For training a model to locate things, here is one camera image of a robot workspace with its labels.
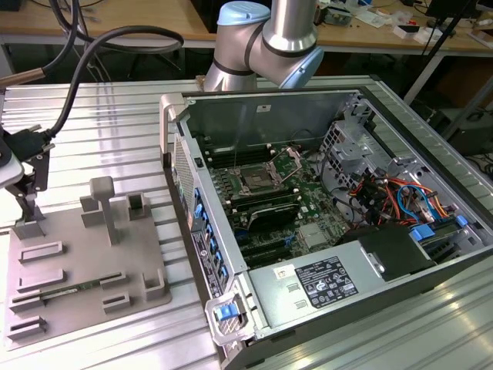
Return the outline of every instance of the white sticker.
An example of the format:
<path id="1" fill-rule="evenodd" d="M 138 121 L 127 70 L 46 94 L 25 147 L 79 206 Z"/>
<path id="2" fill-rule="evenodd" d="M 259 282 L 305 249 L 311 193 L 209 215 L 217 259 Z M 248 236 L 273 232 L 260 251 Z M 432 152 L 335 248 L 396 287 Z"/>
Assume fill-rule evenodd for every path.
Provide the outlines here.
<path id="1" fill-rule="evenodd" d="M 276 267 L 273 269 L 277 280 L 288 278 L 294 275 L 294 265 L 287 264 L 286 266 Z"/>
<path id="2" fill-rule="evenodd" d="M 264 113 L 264 112 L 270 112 L 270 105 L 257 107 L 257 113 Z"/>

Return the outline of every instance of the warning label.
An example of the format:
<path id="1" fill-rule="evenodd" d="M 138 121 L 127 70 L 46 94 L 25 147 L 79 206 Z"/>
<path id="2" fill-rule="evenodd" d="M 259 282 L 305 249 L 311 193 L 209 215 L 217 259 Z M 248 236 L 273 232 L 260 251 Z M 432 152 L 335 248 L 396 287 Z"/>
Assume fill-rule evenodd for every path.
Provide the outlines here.
<path id="1" fill-rule="evenodd" d="M 357 293 L 337 256 L 297 268 L 296 275 L 315 308 L 325 307 Z"/>

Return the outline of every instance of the circuit board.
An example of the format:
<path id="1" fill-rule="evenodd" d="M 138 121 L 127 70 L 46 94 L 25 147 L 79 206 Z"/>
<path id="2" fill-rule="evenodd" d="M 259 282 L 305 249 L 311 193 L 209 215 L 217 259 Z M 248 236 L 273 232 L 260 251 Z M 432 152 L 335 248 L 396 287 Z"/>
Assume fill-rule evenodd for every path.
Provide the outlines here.
<path id="1" fill-rule="evenodd" d="M 250 268 L 332 247 L 350 230 L 350 215 L 344 218 L 333 204 L 314 165 L 301 155 L 295 161 L 281 148 L 277 152 L 281 154 L 269 163 L 210 169 L 216 192 Z M 275 173 L 270 170 L 273 165 Z M 251 220 L 257 214 L 274 209 L 281 209 L 288 219 L 267 215 L 268 225 L 254 227 Z"/>

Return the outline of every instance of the aluminum table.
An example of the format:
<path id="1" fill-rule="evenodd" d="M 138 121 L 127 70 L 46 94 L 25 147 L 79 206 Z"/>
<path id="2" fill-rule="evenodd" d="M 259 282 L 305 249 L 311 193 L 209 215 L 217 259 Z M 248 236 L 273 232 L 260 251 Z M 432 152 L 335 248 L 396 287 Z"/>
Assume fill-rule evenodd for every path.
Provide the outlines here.
<path id="1" fill-rule="evenodd" d="M 392 91 L 367 76 L 319 78 L 310 84 L 329 86 L 335 82 L 364 85 L 383 99 L 388 109 L 396 109 L 393 104 L 398 98 Z M 261 85 L 270 86 L 267 82 Z M 195 89 L 194 81 L 81 85 L 69 120 L 55 140 L 49 189 L 38 198 L 43 212 L 77 207 L 79 197 L 89 193 L 89 179 L 105 175 L 114 178 L 117 195 L 143 191 L 153 207 L 172 302 L 19 350 L 0 348 L 0 368 L 220 367 L 159 162 L 159 98 L 170 91 Z M 66 85 L 11 88 L 5 97 L 0 96 L 0 120 L 11 131 L 35 124 L 49 127 L 58 117 L 66 93 Z M 427 143 L 427 129 L 420 126 L 417 115 L 399 118 Z M 427 145 L 493 210 L 492 188 L 477 180 L 481 175 L 474 168 L 457 165 L 445 141 Z M 405 154 L 405 148 L 392 150 Z M 7 230 L 20 211 L 4 190 L 0 191 L 0 205 L 3 300 Z M 490 258 L 427 294 L 269 358 L 256 368 L 493 368 L 492 312 Z"/>

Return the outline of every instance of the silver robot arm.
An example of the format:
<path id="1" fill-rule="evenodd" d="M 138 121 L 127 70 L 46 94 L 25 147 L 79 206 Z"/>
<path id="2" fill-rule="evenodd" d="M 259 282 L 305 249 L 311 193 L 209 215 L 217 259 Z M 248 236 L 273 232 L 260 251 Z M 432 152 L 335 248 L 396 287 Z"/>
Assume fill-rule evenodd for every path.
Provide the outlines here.
<path id="1" fill-rule="evenodd" d="M 257 74 L 281 89 L 303 87 L 324 52 L 316 47 L 317 0 L 273 0 L 272 14 L 254 2 L 228 2 L 217 21 L 214 61 L 205 91 L 248 90 Z"/>

